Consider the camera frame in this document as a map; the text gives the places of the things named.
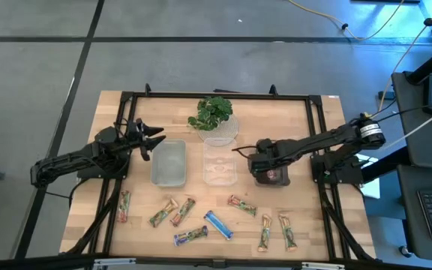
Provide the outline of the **silver metal bracket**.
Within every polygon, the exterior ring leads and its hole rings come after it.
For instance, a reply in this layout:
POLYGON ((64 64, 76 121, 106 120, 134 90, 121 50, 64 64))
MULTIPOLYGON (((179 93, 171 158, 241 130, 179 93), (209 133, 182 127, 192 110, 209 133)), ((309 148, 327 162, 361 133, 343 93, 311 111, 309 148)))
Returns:
POLYGON ((346 270, 345 265, 327 262, 302 262, 301 270, 346 270))
POLYGON ((93 266, 98 269, 105 269, 109 266, 124 266, 136 264, 136 258, 105 258, 105 259, 96 259, 94 261, 93 266))

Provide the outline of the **brown green granola bar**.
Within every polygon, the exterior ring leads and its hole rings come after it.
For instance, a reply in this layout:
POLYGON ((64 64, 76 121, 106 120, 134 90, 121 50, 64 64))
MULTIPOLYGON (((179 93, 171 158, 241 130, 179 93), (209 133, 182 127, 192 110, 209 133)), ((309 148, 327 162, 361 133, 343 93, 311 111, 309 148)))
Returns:
POLYGON ((162 221, 175 209, 179 207, 179 204, 174 199, 169 199, 167 204, 158 211, 154 216, 152 216, 148 222, 151 224, 152 227, 156 228, 158 227, 162 221))
POLYGON ((278 218, 280 221, 280 225, 282 227, 282 233, 285 241, 286 250, 288 252, 295 251, 297 249, 297 244, 294 241, 293 230, 288 215, 279 214, 278 218))
POLYGON ((258 252, 266 252, 269 249, 269 238, 270 238, 270 228, 272 225, 272 219, 267 215, 262 215, 262 232, 259 240, 259 245, 257 248, 258 252))

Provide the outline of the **grey plastic bin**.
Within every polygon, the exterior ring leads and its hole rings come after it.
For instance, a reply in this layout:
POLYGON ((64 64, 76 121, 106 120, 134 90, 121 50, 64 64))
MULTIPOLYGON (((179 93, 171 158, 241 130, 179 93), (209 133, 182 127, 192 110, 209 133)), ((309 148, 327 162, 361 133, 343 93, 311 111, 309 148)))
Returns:
POLYGON ((151 183, 160 188, 180 188, 186 182, 186 143, 181 139, 161 142, 153 151, 151 183))

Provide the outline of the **purple green granola bar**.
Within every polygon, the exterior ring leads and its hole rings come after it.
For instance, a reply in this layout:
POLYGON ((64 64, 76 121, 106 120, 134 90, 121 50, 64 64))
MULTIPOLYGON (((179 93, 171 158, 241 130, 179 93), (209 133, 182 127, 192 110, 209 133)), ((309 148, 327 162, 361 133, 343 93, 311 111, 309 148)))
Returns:
POLYGON ((201 226, 200 228, 174 235, 173 242, 174 245, 178 247, 185 243, 192 242, 197 239, 205 238, 208 236, 208 234, 209 231, 207 226, 201 226))

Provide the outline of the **brown snack bar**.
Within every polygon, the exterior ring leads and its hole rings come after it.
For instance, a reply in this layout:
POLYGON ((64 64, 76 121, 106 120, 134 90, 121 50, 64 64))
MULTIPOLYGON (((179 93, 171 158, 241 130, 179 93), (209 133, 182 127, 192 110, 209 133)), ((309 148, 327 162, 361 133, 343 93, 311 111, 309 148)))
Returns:
POLYGON ((170 220, 170 223, 174 227, 178 227, 195 205, 196 205, 196 200, 192 198, 188 198, 186 202, 183 204, 183 206, 178 210, 176 215, 170 220))

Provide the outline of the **black aluminium table frame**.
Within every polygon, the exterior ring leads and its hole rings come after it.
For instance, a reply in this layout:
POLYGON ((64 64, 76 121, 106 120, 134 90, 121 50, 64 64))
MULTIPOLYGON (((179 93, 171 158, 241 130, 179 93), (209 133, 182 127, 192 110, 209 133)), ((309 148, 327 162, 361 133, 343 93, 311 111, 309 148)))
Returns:
POLYGON ((248 172, 246 160, 236 156, 237 182, 230 186, 212 186, 203 180, 203 141, 188 127, 187 119, 197 111, 200 95, 197 93, 131 93, 124 102, 120 91, 102 91, 91 126, 96 134, 110 125, 119 108, 134 110, 137 118, 147 125, 162 127, 171 140, 184 140, 187 151, 185 185, 177 188, 157 187, 150 182, 152 165, 133 153, 127 177, 122 187, 130 191, 130 207, 126 223, 113 227, 102 226, 94 246, 112 257, 166 257, 226 260, 297 260, 329 261, 341 256, 339 240, 328 244, 318 188, 311 174, 308 157, 303 157, 289 168, 291 183, 287 187, 260 187, 248 172), (255 217, 227 204, 231 195, 257 207, 255 217), (178 227, 170 220, 188 198, 196 205, 178 227), (154 228, 149 219, 174 199, 178 208, 154 228), (212 210, 230 230, 226 240, 207 220, 212 210), (278 215, 288 215, 297 249, 286 250, 278 215), (271 219, 268 250, 258 252, 262 232, 262 215, 271 219), (208 236, 174 245, 174 235, 207 226, 208 236))

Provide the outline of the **black diagonal beam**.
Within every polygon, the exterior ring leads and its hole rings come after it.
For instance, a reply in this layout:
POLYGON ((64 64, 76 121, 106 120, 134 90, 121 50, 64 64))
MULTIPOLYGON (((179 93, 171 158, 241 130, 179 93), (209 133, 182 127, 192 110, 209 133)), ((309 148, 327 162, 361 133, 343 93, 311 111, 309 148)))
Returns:
POLYGON ((406 75, 406 80, 413 85, 417 85, 422 81, 424 81, 431 73, 432 73, 432 57, 429 58, 424 64, 422 64, 416 70, 408 73, 406 75))
POLYGON ((361 170, 363 182, 372 182, 391 171, 395 170, 398 165, 410 165, 410 159, 407 147, 404 146, 397 151, 385 156, 369 166, 361 170))

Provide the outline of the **blue granola bar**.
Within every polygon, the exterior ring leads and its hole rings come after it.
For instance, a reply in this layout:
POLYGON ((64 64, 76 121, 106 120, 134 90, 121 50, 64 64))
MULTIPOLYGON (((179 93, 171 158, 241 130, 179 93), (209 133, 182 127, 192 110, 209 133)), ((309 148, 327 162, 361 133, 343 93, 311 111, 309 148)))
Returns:
POLYGON ((207 220, 226 240, 231 240, 233 238, 234 232, 229 229, 229 227, 221 221, 212 210, 209 210, 204 219, 207 220))

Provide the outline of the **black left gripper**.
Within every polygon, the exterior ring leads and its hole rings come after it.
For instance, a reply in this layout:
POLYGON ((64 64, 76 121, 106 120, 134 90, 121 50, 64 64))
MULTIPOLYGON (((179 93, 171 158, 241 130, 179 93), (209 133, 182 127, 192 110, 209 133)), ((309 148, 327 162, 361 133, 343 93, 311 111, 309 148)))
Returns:
POLYGON ((141 118, 127 124, 127 139, 132 149, 139 149, 144 161, 149 161, 148 151, 153 150, 159 143, 166 139, 166 136, 152 136, 164 131, 163 127, 149 127, 145 125, 141 118))

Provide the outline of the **green leafy plant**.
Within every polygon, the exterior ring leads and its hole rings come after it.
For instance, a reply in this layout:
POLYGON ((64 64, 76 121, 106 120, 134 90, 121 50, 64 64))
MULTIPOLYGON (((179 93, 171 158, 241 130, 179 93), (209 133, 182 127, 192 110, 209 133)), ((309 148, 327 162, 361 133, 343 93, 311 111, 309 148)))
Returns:
POLYGON ((233 114, 232 103, 223 97, 206 97, 197 104, 197 115, 187 123, 198 131, 212 131, 233 114))

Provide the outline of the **dark grey desk top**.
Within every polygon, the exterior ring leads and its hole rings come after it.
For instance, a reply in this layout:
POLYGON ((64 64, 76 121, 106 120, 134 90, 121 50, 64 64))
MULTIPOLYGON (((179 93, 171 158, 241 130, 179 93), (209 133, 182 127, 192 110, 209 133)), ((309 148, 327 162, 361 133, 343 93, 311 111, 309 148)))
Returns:
POLYGON ((432 169, 397 166, 406 214, 408 248, 417 257, 432 260, 432 238, 419 202, 418 191, 432 190, 432 169))
POLYGON ((417 167, 432 168, 432 118, 422 111, 423 86, 413 85, 404 73, 391 75, 409 160, 417 167))

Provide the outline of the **clear plastic bin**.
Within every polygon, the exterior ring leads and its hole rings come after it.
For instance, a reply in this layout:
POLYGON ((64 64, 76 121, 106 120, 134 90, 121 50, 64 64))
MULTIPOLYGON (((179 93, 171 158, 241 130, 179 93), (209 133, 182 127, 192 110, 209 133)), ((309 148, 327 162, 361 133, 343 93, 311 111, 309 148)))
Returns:
POLYGON ((236 141, 213 137, 203 143, 203 180, 212 186, 230 186, 237 182, 236 141))

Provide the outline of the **round woven mat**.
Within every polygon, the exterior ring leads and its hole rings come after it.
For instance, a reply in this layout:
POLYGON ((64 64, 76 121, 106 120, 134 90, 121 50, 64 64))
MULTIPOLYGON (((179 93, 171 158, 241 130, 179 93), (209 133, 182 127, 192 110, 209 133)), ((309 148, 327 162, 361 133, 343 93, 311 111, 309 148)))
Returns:
POLYGON ((222 121, 215 129, 198 130, 197 133, 201 140, 208 138, 229 138, 235 139, 239 132, 239 122, 234 115, 231 115, 227 121, 222 121))

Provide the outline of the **black crossbeam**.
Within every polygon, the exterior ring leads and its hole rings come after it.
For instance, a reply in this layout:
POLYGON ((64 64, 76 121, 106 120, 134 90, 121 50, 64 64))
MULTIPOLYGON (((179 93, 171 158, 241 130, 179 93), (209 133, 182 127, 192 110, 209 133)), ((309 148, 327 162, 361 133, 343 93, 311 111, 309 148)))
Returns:
POLYGON ((0 260, 0 270, 74 270, 93 267, 95 260, 105 258, 136 258, 136 264, 131 265, 205 266, 211 269, 227 269, 229 267, 272 267, 301 270, 302 262, 316 262, 345 265, 346 270, 432 270, 432 268, 412 265, 397 265, 377 260, 333 259, 326 262, 319 262, 266 259, 184 259, 166 257, 120 257, 107 256, 104 253, 65 253, 56 256, 3 259, 0 260))

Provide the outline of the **red green granola bar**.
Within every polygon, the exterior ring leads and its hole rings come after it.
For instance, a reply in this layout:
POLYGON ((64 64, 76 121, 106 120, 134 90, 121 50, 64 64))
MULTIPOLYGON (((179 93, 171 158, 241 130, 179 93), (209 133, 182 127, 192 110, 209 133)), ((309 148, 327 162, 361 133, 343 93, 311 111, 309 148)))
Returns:
POLYGON ((253 206, 251 204, 246 203, 244 200, 239 199, 235 195, 231 195, 228 200, 227 204, 229 206, 233 206, 239 210, 242 210, 243 212, 251 215, 252 217, 255 217, 257 215, 257 207, 253 206))
POLYGON ((126 223, 128 220, 128 212, 131 201, 131 192, 123 190, 120 193, 118 209, 117 209, 117 221, 120 223, 126 223))

